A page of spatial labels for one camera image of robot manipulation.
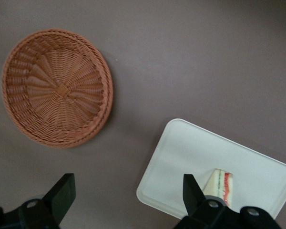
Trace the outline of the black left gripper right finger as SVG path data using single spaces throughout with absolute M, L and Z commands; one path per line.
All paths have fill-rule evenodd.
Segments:
M 206 197 L 191 174 L 183 177 L 183 201 L 187 216 L 176 229 L 280 229 L 279 224 L 265 210 L 245 206 L 237 213 L 222 200 Z

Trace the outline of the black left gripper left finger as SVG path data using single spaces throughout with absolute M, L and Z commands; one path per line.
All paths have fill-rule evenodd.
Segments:
M 42 198 L 10 212 L 0 207 L 0 229 L 58 229 L 75 198 L 75 175 L 66 173 Z

